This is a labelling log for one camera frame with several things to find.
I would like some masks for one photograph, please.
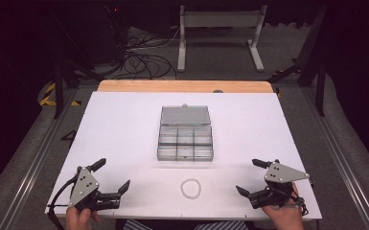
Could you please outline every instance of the white table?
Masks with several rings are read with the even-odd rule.
[[[161,108],[184,103],[208,106],[213,162],[157,161]],[[265,187],[266,170],[251,160],[279,159],[305,171],[274,93],[94,92],[50,201],[77,166],[92,165],[101,158],[107,163],[93,175],[102,193],[115,193],[131,180],[120,208],[99,212],[112,219],[267,219],[235,188],[239,185],[254,193]],[[188,199],[180,191],[188,178],[201,184],[197,199]],[[310,211],[305,219],[321,219],[309,181],[296,185]],[[70,189],[57,204],[68,203]],[[65,211],[65,207],[56,208],[60,217]]]

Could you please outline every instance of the wooden edge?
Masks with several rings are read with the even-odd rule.
[[[103,80],[99,92],[273,93],[267,81],[243,80]]]

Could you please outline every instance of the human hand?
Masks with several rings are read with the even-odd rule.
[[[90,219],[99,222],[97,211],[92,212],[89,209],[83,209],[81,212],[75,207],[67,209],[67,230],[92,230]]]
[[[298,197],[298,190],[294,183],[292,183],[294,192],[293,197]],[[288,204],[293,204],[294,201],[290,199]],[[277,230],[303,230],[303,220],[301,208],[297,207],[282,207],[276,209],[273,206],[262,207],[263,211],[270,217],[276,226]]]

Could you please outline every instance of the finger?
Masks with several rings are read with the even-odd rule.
[[[79,223],[81,223],[82,225],[88,224],[90,219],[91,219],[91,210],[89,209],[82,210],[82,212],[80,213]]]
[[[297,186],[295,185],[294,182],[291,182],[291,183],[292,183],[293,193],[296,195],[296,197],[298,197],[298,189],[297,189]]]
[[[267,205],[267,206],[262,207],[262,210],[263,210],[265,213],[270,213],[270,212],[275,211],[275,209],[274,209],[274,208],[273,208],[273,206],[271,206],[271,205]]]
[[[94,219],[95,222],[100,221],[100,217],[98,217],[98,212],[97,211],[92,212],[91,218]]]
[[[79,219],[79,210],[75,207],[68,208],[66,211],[67,222],[75,222]]]

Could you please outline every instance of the black wire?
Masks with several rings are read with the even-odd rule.
[[[56,205],[56,201],[58,200],[58,197],[62,194],[62,192],[70,185],[73,183],[76,183],[77,181],[77,177],[74,176],[73,178],[71,178],[70,180],[68,180],[56,193],[56,195],[53,197],[52,203],[49,206],[49,212],[47,213],[47,215],[49,216],[49,220],[57,227],[58,230],[64,230],[64,227],[61,225],[61,223],[59,222],[56,214],[55,214],[55,207]]]
[[[103,78],[106,78],[106,77],[108,77],[108,76],[110,76],[110,75],[112,75],[113,73],[115,73],[116,71],[118,71],[119,69],[121,69],[121,64],[117,64],[115,67],[113,67],[112,69],[110,69],[110,70],[106,70],[106,71],[103,71],[103,72],[101,72],[101,73],[98,73],[97,75],[99,75],[99,76],[101,76],[101,77],[103,77]],[[87,76],[87,75],[85,75],[84,73],[81,73],[81,74],[79,74],[79,77],[81,78],[81,79],[91,79],[91,77],[89,77],[89,76]]]
[[[149,73],[149,78],[152,80],[154,78],[161,78],[167,75],[171,70],[174,72],[174,78],[177,79],[177,74],[175,71],[175,68],[170,64],[170,62],[165,59],[164,57],[155,56],[155,55],[141,55],[137,54],[133,51],[126,50],[125,51],[125,59],[123,60],[121,69],[125,70],[127,74],[121,74],[115,76],[114,80],[120,80],[120,79],[137,79],[138,75],[147,71]],[[161,64],[167,65],[167,70],[164,72],[161,72]],[[155,66],[156,70],[151,71],[150,65]]]
[[[55,207],[68,207],[68,204],[55,204]]]
[[[283,192],[283,191],[281,191],[281,190],[277,190],[277,189],[273,189],[273,188],[270,188],[270,189],[271,189],[273,192],[276,192],[276,193],[282,194],[282,195],[284,195],[284,196],[287,196],[288,198],[292,199],[294,202],[297,202],[297,201],[298,201],[298,199],[299,199],[299,198],[301,198],[301,197],[300,197],[300,196],[298,196],[298,194],[295,192],[294,188],[292,188],[292,192],[293,192],[293,193],[295,193],[295,194],[297,195],[297,197],[292,196],[292,194],[291,194],[291,195],[288,195],[288,194],[286,194],[285,192]],[[301,211],[302,216],[307,215],[307,214],[309,213],[309,210],[307,209],[306,204],[305,204],[305,203],[303,203],[303,204],[301,205],[301,207],[302,207],[302,209],[303,209],[303,210]]]
[[[156,39],[162,39],[160,43],[156,43],[155,45],[149,45],[148,43],[156,40]],[[127,45],[128,49],[134,49],[134,48],[154,48],[158,46],[162,46],[165,44],[168,44],[172,39],[163,39],[162,36],[150,34],[150,33],[139,33],[132,35],[129,38],[129,42],[133,43],[130,45]]]

